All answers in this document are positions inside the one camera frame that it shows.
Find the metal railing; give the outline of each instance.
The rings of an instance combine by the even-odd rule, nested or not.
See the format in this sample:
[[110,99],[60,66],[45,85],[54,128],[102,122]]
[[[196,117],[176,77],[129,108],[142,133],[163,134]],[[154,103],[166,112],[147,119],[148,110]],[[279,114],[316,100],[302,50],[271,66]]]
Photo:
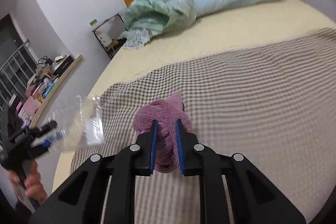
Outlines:
[[25,97],[28,81],[34,75],[37,62],[24,42],[0,68],[0,111],[15,94],[21,100]]

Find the metal bar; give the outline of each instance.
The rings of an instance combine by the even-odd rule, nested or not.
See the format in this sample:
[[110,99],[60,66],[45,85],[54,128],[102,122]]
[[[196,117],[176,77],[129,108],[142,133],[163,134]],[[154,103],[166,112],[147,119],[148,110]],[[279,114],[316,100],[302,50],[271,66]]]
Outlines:
[[7,64],[7,62],[14,56],[14,54],[16,54],[25,44],[27,44],[29,42],[29,39],[26,40],[26,42],[24,42],[20,47],[18,47],[18,49],[7,59],[7,61],[1,66],[0,71],[5,67],[5,65]]
[[22,53],[20,51],[18,51],[18,53],[21,55],[21,58],[23,59],[23,61],[26,63],[26,65],[28,66],[28,68],[31,70],[31,72],[34,74],[35,72],[31,69],[31,67],[28,65],[27,61],[25,60],[25,58],[22,56]]
[[15,61],[15,63],[17,64],[17,66],[19,67],[19,69],[22,71],[22,73],[25,75],[25,77],[28,79],[28,81],[30,80],[30,78],[27,76],[27,74],[25,73],[25,71],[21,68],[21,66],[19,65],[18,61],[16,60],[15,56],[13,56],[13,59]]
[[17,95],[20,95],[21,98],[23,98],[23,95],[21,94],[21,92],[19,92],[19,90],[17,89],[17,87],[13,84],[12,80],[9,78],[9,76],[7,75],[7,73],[5,71],[2,72],[8,79],[8,81],[12,84],[13,88],[16,90]]
[[12,66],[10,65],[10,63],[8,62],[8,66],[11,69],[11,71],[13,72],[13,74],[16,76],[16,78],[19,80],[20,84],[23,86],[23,89],[26,90],[26,85],[24,83],[22,83],[22,81],[20,80],[20,78],[17,76],[16,72],[13,70]]
[[10,97],[13,96],[13,94],[10,93],[10,91],[8,90],[8,88],[5,86],[5,84],[3,83],[3,81],[0,78],[0,83],[3,85],[3,87],[5,88],[5,90],[7,91],[7,93],[9,94]]
[[9,105],[9,102],[7,102],[6,99],[3,97],[2,93],[0,93],[0,96],[1,96],[2,100],[4,100],[4,102],[5,102],[9,107],[11,107],[11,106]]
[[32,56],[31,52],[28,50],[27,46],[25,46],[25,49],[28,53],[28,55],[30,56],[30,58],[33,60],[33,62],[35,63],[35,65],[37,66],[37,62],[36,60],[34,59],[34,57]]

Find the purple towel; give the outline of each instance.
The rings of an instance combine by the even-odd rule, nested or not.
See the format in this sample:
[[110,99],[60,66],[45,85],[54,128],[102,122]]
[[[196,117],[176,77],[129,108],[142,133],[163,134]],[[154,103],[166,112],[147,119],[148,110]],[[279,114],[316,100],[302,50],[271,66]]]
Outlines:
[[175,121],[181,119],[184,129],[191,132],[191,121],[184,112],[181,94],[174,92],[167,99],[155,100],[140,108],[133,123],[137,135],[149,132],[154,119],[159,122],[155,170],[170,173],[179,165]]

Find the checkered blanket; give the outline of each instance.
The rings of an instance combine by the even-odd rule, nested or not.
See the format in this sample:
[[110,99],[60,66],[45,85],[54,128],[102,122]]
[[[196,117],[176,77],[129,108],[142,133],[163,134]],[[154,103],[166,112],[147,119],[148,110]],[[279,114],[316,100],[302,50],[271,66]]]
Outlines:
[[[336,182],[336,31],[166,65],[101,97],[105,145],[79,150],[72,171],[91,154],[118,153],[135,141],[135,113],[180,92],[193,133],[223,155],[239,152],[258,167],[309,222]],[[155,172],[136,179],[135,223],[199,223],[197,177]]]

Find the mattress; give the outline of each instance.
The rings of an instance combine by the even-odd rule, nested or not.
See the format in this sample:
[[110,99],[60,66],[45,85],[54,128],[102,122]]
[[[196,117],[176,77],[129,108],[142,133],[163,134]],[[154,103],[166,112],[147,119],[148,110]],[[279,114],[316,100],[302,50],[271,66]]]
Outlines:
[[[264,3],[204,17],[191,28],[155,38],[138,50],[120,50],[91,94],[101,95],[114,83],[134,80],[165,64],[214,52],[266,45],[300,37],[323,27],[336,28],[336,24],[298,0]],[[69,175],[72,158],[73,153],[61,155],[53,189]]]

